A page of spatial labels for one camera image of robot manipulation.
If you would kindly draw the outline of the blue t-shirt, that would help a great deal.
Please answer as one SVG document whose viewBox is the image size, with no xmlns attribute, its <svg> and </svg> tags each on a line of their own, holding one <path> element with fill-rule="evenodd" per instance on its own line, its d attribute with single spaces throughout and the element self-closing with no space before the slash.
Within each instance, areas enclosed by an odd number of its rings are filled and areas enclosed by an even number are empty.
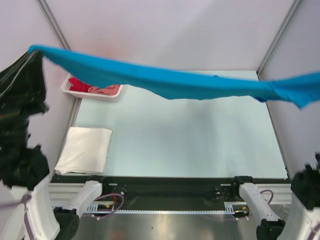
<svg viewBox="0 0 320 240">
<path fill-rule="evenodd" d="M 167 100 L 249 96 L 262 103 L 290 102 L 300 109 L 320 100 L 319 72 L 280 80 L 253 81 L 143 66 L 44 45 L 32 45 L 27 52 L 40 52 L 93 87 L 130 85 Z"/>
</svg>

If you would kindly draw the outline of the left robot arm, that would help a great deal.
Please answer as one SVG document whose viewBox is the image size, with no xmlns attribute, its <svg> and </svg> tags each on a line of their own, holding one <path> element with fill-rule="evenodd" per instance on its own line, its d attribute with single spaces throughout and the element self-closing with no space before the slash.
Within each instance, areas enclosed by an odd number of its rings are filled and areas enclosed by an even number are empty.
<svg viewBox="0 0 320 240">
<path fill-rule="evenodd" d="M 28 147 L 30 116 L 48 111 L 42 58 L 37 50 L 27 52 L 0 74 L 0 179 L 27 189 L 19 203 L 30 240 L 70 240 L 83 212 L 95 199 L 107 199 L 111 188 L 90 180 L 66 205 L 52 207 L 47 158 L 40 145 Z"/>
</svg>

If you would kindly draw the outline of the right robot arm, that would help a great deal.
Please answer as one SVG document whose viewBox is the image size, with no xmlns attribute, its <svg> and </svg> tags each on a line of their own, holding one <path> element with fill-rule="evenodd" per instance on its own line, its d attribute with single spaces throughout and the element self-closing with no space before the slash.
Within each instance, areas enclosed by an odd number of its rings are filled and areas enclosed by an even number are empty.
<svg viewBox="0 0 320 240">
<path fill-rule="evenodd" d="M 244 201 L 253 217 L 258 240 L 320 238 L 320 168 L 305 165 L 290 184 L 262 189 L 250 176 L 236 176 L 231 196 Z"/>
</svg>

